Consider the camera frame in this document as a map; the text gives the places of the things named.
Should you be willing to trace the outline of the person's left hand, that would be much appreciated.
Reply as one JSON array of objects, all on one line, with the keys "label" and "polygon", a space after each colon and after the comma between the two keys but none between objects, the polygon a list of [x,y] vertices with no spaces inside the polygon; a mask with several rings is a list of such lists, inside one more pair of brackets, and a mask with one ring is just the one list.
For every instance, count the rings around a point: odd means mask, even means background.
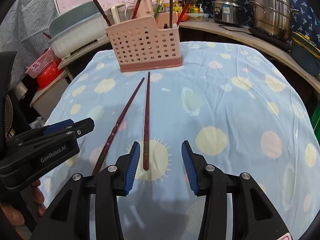
[{"label": "person's left hand", "polygon": [[12,225],[25,225],[30,232],[35,230],[46,210],[40,185],[38,179],[22,192],[14,192],[7,189],[1,181],[1,208]]}]

